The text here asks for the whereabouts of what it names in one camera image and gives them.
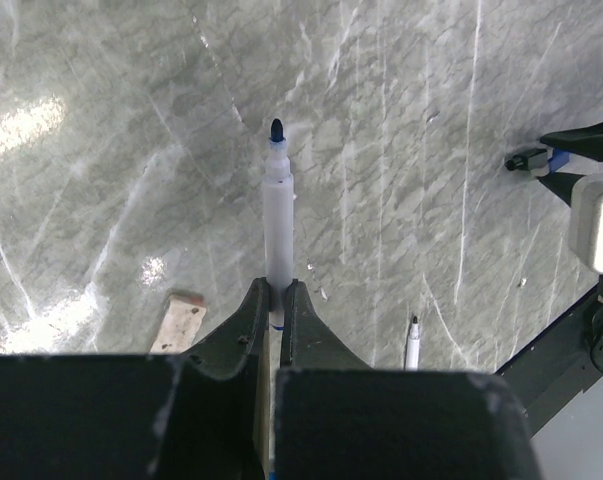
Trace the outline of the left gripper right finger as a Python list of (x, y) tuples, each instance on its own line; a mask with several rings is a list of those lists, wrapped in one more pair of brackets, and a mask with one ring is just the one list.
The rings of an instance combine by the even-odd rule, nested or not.
[(499, 376), (375, 370), (285, 297), (275, 387), (280, 479), (537, 479), (522, 407)]

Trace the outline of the small black cap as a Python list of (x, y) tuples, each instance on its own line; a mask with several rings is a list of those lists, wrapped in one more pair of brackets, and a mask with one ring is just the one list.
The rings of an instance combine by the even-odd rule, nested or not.
[(504, 165), (508, 171), (527, 171), (543, 169), (548, 165), (549, 153), (545, 148), (532, 148), (514, 154), (505, 160)]

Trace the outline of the small blue cap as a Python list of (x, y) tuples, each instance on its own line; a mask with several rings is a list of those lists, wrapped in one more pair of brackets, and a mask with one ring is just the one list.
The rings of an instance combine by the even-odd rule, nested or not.
[(570, 153), (563, 150), (553, 149), (544, 166), (531, 170), (534, 177), (545, 177), (558, 172), (570, 161)]

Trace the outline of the white marker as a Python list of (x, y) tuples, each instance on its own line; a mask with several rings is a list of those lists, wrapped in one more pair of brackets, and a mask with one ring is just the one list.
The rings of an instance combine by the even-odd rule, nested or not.
[(404, 368), (406, 370), (417, 370), (420, 359), (421, 331), (418, 317), (413, 315), (408, 328), (408, 336), (405, 349)]

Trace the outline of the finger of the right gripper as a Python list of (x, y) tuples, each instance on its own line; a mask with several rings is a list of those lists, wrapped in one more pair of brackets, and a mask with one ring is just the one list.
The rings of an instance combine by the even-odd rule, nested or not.
[(540, 142), (603, 163), (603, 122), (584, 128), (551, 132)]
[(566, 205), (572, 203), (572, 191), (576, 183), (583, 178), (582, 174), (551, 172), (538, 177), (537, 180)]

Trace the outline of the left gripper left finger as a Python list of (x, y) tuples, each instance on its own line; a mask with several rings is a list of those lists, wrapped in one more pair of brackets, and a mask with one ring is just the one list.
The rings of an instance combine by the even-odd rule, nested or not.
[(0, 355), (0, 479), (262, 479), (270, 290), (176, 354)]

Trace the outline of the short blue pen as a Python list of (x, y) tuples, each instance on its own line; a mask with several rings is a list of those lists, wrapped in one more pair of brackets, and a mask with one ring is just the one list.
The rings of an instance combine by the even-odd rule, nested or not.
[(285, 293), (293, 281), (294, 177), (280, 119), (271, 123), (262, 179), (266, 280), (270, 287), (270, 326), (285, 326)]

